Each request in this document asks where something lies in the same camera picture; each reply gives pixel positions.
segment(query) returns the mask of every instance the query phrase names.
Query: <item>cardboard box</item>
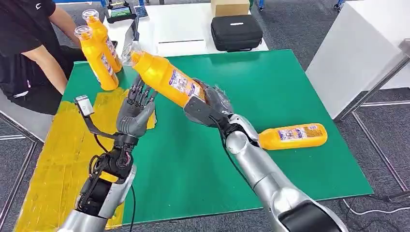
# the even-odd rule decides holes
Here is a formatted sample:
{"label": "cardboard box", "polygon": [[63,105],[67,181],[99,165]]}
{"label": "cardboard box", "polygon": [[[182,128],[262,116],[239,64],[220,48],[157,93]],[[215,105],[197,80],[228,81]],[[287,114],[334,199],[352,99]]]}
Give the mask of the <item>cardboard box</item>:
{"label": "cardboard box", "polygon": [[211,7],[215,17],[247,15],[249,0],[211,0]]}

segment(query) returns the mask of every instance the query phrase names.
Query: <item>bottle cap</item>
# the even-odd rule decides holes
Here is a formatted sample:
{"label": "bottle cap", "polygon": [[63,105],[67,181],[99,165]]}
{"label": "bottle cap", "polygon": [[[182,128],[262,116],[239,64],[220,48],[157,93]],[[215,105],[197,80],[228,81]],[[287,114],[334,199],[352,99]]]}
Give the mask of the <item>bottle cap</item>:
{"label": "bottle cap", "polygon": [[92,37],[92,29],[89,26],[79,26],[74,30],[74,35],[80,40],[89,40]]}
{"label": "bottle cap", "polygon": [[100,14],[98,13],[98,11],[94,9],[88,9],[88,10],[83,11],[83,19],[87,23],[97,22],[100,20],[99,17],[100,17]]}
{"label": "bottle cap", "polygon": [[138,42],[134,41],[122,50],[121,62],[123,65],[134,66],[142,56],[142,49]]}

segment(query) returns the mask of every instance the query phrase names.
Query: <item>floor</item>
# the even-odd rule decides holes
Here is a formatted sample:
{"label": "floor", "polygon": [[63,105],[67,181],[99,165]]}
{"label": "floor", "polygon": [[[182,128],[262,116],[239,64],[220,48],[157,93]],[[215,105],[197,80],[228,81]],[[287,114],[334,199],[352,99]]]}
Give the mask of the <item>floor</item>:
{"label": "floor", "polygon": [[[206,2],[204,0],[165,0],[166,4]],[[269,49],[292,49],[299,59],[301,66],[306,69],[319,48],[327,31],[331,27],[337,13],[332,7],[333,0],[266,0],[265,9],[257,11],[252,8],[252,14],[261,24],[264,38]],[[150,4],[158,4],[158,0],[151,0]],[[98,8],[97,3],[90,5],[63,5],[71,15],[75,15],[77,24],[84,21],[79,14],[84,9]],[[70,45],[61,32],[57,32],[62,44]],[[408,88],[380,91],[372,101],[410,100]],[[358,115],[364,121],[370,132],[391,160],[392,164],[410,186],[410,106],[368,107],[358,110]],[[400,187],[389,174],[387,168],[366,138],[359,125],[350,115],[342,122],[336,123],[340,133],[346,140],[351,152],[356,157],[363,173],[379,196],[400,192]],[[18,134],[9,125],[0,121],[0,136]],[[29,140],[0,141],[0,156],[4,161],[0,163],[0,189],[9,193],[23,156],[29,149]],[[12,231],[18,217],[21,204],[29,186],[29,180],[41,151],[37,147],[33,159],[29,164],[21,187],[5,221],[3,231]],[[1,194],[0,207],[4,206],[7,194]],[[347,199],[352,209],[363,212],[369,209],[393,210],[401,206],[410,206],[407,201],[403,205],[387,204],[370,197]],[[348,208],[342,200],[321,202],[336,212],[342,220],[351,227],[350,231],[357,231],[373,220],[369,227],[361,230],[368,232],[410,232],[410,210],[402,210],[393,214],[369,213],[356,216],[346,214]],[[129,226],[113,231],[129,231]],[[184,220],[167,221],[134,225],[133,231],[139,232],[168,232],[168,231],[216,231],[216,232],[267,232],[270,226],[262,210],[232,213],[218,216],[190,218]]]}

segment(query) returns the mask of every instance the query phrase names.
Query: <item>black cable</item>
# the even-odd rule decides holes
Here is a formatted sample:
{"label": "black cable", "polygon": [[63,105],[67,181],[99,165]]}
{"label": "black cable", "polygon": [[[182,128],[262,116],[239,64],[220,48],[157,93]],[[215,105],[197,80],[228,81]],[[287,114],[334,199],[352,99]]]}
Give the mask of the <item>black cable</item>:
{"label": "black cable", "polygon": [[232,165],[235,167],[236,171],[241,175],[242,179],[244,179],[244,181],[247,183],[247,185],[249,186],[249,188],[250,188],[253,192],[255,192],[255,191],[253,190],[252,186],[250,185],[250,183],[248,182],[248,180],[245,178],[245,176],[244,176],[243,173],[241,172],[241,170],[239,170],[239,168],[237,167],[237,165],[235,164],[235,162],[232,160],[232,157],[229,155],[228,150],[226,149],[226,139],[225,139],[224,136],[223,136],[222,128],[220,127],[219,123],[217,122],[217,120],[216,120],[214,117],[209,116],[209,118],[210,118],[212,121],[214,121],[215,124],[216,124],[217,127],[218,127],[218,131],[219,131],[219,135],[220,135],[220,140],[221,140],[221,142],[222,142],[222,147],[223,147],[223,150],[224,150],[225,153],[226,153],[226,156],[228,156],[229,161],[230,161],[230,162],[232,163]]}
{"label": "black cable", "polygon": [[372,199],[375,199],[375,200],[379,200],[379,201],[382,201],[382,202],[387,203],[387,204],[394,204],[394,205],[400,205],[400,206],[405,206],[405,207],[408,207],[407,203],[409,201],[409,199],[406,199],[406,200],[403,200],[403,201],[400,201],[400,202],[395,202],[395,201],[389,200],[389,196],[367,195],[365,197],[372,198]]}
{"label": "black cable", "polygon": [[99,156],[94,155],[94,156],[90,159],[90,163],[89,163],[89,165],[88,165],[88,174],[94,173],[94,170],[93,170],[93,168],[92,168],[92,162],[93,162],[95,159],[99,159],[99,158],[100,158]]}
{"label": "black cable", "polygon": [[105,153],[108,153],[108,150],[105,149],[105,147],[100,143],[100,141],[97,138],[97,134],[94,134],[94,139],[97,142],[97,144],[104,150]]}
{"label": "black cable", "polygon": [[[352,200],[352,202],[349,204],[349,208],[348,208],[348,210],[347,210],[347,212],[346,212],[346,214],[345,214],[346,225],[347,225],[347,227],[348,227],[349,229],[354,230],[354,231],[364,231],[364,230],[366,230],[369,226],[371,226],[373,223],[375,223],[375,222],[382,222],[382,223],[386,223],[386,224],[390,225],[391,227],[393,227],[396,232],[401,232],[400,228],[398,228],[396,225],[394,225],[393,223],[391,223],[391,222],[389,222],[389,221],[387,221],[387,220],[383,220],[383,219],[373,219],[373,220],[371,220],[368,224],[366,224],[365,226],[362,226],[362,227],[359,227],[360,224],[359,224],[356,220],[351,219],[359,228],[353,228],[352,226],[350,226],[350,225],[349,225],[348,215],[349,215],[351,206],[353,205],[353,203],[354,203],[355,200],[356,200],[356,198],[354,198],[354,199]],[[339,207],[340,207],[340,210],[343,212],[343,209],[342,209],[342,206],[341,206],[341,201],[342,201],[342,200],[339,200]]]}
{"label": "black cable", "polygon": [[132,185],[131,185],[131,191],[132,191],[132,198],[134,199],[134,209],[132,210],[132,220],[131,220],[130,232],[132,231],[132,226],[134,224],[134,217],[135,217],[135,192],[134,192],[134,187]]}

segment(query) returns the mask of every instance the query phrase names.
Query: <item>black t-shirt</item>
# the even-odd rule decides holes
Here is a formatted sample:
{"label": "black t-shirt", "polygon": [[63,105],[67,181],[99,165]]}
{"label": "black t-shirt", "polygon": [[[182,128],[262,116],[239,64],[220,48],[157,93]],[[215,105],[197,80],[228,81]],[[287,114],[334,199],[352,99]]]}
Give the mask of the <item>black t-shirt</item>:
{"label": "black t-shirt", "polygon": [[55,9],[52,0],[0,0],[0,88],[6,96],[49,84],[43,70],[22,52],[44,45],[66,70],[68,63],[48,18]]}

